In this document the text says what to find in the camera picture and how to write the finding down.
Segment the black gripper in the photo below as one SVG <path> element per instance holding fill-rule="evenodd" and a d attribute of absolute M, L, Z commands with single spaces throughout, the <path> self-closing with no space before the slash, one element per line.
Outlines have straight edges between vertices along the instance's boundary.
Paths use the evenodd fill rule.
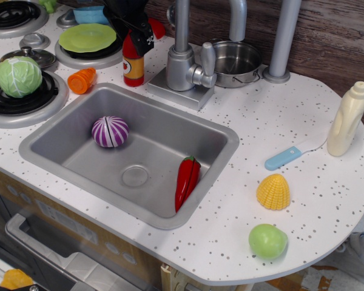
<path fill-rule="evenodd" d="M 104 15 L 116 31 L 120 44 L 131 30 L 130 38 L 138 56 L 154 48 L 153 31 L 144 11 L 147 1 L 105 0 L 103 4 Z"/>

